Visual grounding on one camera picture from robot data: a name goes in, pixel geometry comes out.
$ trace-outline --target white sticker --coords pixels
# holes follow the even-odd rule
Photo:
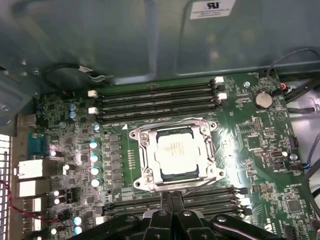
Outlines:
[[[88,67],[86,67],[86,66],[81,66],[81,65],[79,65],[78,70],[79,70],[80,72],[83,72],[83,73],[93,72],[92,69],[90,69],[90,68],[88,68]]]
[[[190,19],[227,17],[236,0],[196,1],[192,4]]]

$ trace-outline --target red cable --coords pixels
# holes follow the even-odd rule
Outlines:
[[[41,216],[37,216],[32,214],[31,212],[25,211],[25,210],[21,210],[19,208],[17,208],[15,205],[13,205],[12,203],[12,194],[11,194],[11,190],[10,190],[10,186],[3,180],[0,180],[0,183],[4,185],[4,188],[6,190],[8,190],[8,206],[11,207],[13,210],[29,217],[29,218],[33,218],[33,219],[38,219],[43,223],[58,223],[59,221],[57,219],[43,219]]]

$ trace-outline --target cpu socket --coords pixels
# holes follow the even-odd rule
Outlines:
[[[150,192],[194,188],[224,178],[217,168],[212,131],[217,123],[203,118],[150,123],[131,131],[138,142],[141,177],[134,187]]]

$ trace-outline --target motherboard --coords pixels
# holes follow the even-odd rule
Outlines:
[[[26,218],[25,234],[68,239],[114,216],[158,209],[159,192],[209,181],[185,196],[185,209],[314,238],[298,141],[279,86],[263,74],[48,94],[36,102],[36,119],[27,156],[42,165],[35,185],[48,187],[26,197],[25,208],[36,201],[59,222],[34,231]]]

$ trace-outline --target capacitor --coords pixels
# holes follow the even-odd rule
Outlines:
[[[98,124],[93,125],[93,130],[95,130],[96,132],[98,132],[100,129],[100,126]]]
[[[265,91],[259,91],[253,98],[253,104],[257,109],[265,110],[271,107],[273,103],[272,96]]]
[[[53,192],[53,195],[54,195],[55,197],[59,197],[59,196],[61,196],[61,195],[65,195],[65,194],[66,194],[66,191],[63,190],[63,189],[56,190],[56,191]]]
[[[61,158],[61,157],[63,157],[64,156],[64,154],[61,152],[61,151],[51,151],[50,152],[50,155],[52,156],[52,157],[57,157],[57,158]]]
[[[74,228],[74,233],[75,233],[75,235],[78,235],[78,234],[82,233],[82,227],[76,226]]]
[[[65,202],[66,202],[66,198],[65,198],[64,196],[59,197],[59,198],[56,198],[56,199],[54,200],[54,204],[55,204],[55,205],[63,204],[63,203],[65,203]]]
[[[80,226],[83,221],[84,221],[84,217],[83,216],[76,216],[73,219],[73,224],[76,225],[76,226]]]
[[[57,233],[59,233],[60,231],[62,231],[65,227],[61,224],[55,226],[55,228],[51,229],[51,234],[52,235],[56,235]]]
[[[64,170],[76,170],[77,166],[75,164],[66,164],[63,166]]]
[[[67,126],[67,123],[66,123],[65,121],[61,121],[61,122],[59,122],[59,128],[61,128],[61,129],[65,129],[65,128],[66,128],[66,126]]]
[[[96,141],[92,141],[92,142],[89,143],[89,147],[91,149],[96,149],[98,146],[99,146],[99,143],[96,142]]]
[[[76,114],[76,112],[75,111],[71,111],[71,112],[69,112],[69,118],[71,118],[71,119],[73,119],[73,120],[75,120],[75,118],[77,117],[77,114]]]
[[[77,106],[76,106],[75,104],[71,103],[71,104],[69,105],[69,110],[70,110],[70,111],[75,111],[76,109],[77,109]]]
[[[99,160],[99,156],[98,155],[93,154],[93,155],[90,156],[90,161],[92,163],[96,163],[98,160]]]
[[[91,181],[91,186],[94,188],[99,187],[101,184],[101,179],[100,178],[95,178]]]
[[[98,175],[98,174],[99,174],[99,172],[100,172],[100,168],[99,168],[99,167],[94,166],[93,168],[91,168],[90,172],[91,172],[91,174],[92,174],[93,176],[96,176],[96,175]]]

